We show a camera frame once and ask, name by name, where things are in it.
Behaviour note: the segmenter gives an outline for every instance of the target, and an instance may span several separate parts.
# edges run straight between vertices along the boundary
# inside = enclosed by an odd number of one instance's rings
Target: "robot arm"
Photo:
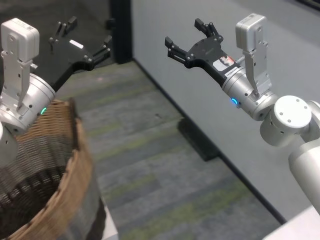
[[[262,121],[278,96],[270,90],[271,82],[265,58],[268,44],[263,37],[257,41],[263,46],[256,47],[255,42],[251,41],[255,33],[264,36],[265,17],[253,15],[255,17],[250,21],[255,24],[249,22],[248,27],[244,25],[246,21],[243,20],[244,31],[237,31],[238,46],[247,53],[245,54],[246,68],[240,66],[241,61],[234,61],[222,50],[223,37],[218,34],[212,22],[204,25],[200,19],[195,20],[195,27],[205,33],[207,38],[197,42],[188,52],[180,49],[169,37],[165,38],[165,45],[168,48],[168,57],[184,64],[186,68],[204,69],[231,98],[237,108],[243,109],[254,120]],[[246,69],[251,70],[252,81],[247,78]]]
[[[195,27],[207,38],[188,52],[166,37],[168,56],[186,68],[204,69],[231,98],[260,126],[262,138],[270,145],[283,147],[296,136],[306,142],[289,156],[290,170],[320,213],[320,104],[296,96],[278,97],[271,91],[267,71],[266,23],[264,16],[252,13],[236,25],[236,45],[244,57],[234,61],[221,49],[222,36],[213,23],[196,19]]]
[[[37,66],[33,58],[39,54],[38,30],[18,18],[1,25],[4,78],[0,84],[0,166],[17,155],[13,136],[27,132],[75,71],[91,71],[110,57],[111,37],[91,54],[79,42],[67,38],[76,26],[76,17],[57,24],[49,39],[50,56]]]

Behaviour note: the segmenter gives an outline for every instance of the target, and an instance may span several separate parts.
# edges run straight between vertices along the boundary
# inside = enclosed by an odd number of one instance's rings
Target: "woven basket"
[[[0,239],[101,240],[106,213],[73,101],[55,100],[0,168]]]

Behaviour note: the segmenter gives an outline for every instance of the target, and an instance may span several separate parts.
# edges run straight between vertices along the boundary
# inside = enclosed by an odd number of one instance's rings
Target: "white camera housing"
[[[13,18],[1,24],[1,44],[5,52],[12,51],[10,42],[15,38],[18,42],[18,59],[28,62],[39,54],[40,35],[36,28]]]

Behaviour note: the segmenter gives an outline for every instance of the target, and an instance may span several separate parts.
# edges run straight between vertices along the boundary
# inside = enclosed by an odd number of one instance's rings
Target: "carpet floor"
[[[223,161],[201,160],[134,62],[74,74],[69,97],[121,240],[260,240],[280,226]]]

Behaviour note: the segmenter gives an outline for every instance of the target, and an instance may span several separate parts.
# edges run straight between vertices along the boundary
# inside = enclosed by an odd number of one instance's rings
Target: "green led light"
[[[44,109],[42,109],[41,115],[44,114],[46,111],[47,111],[47,108],[45,107]]]

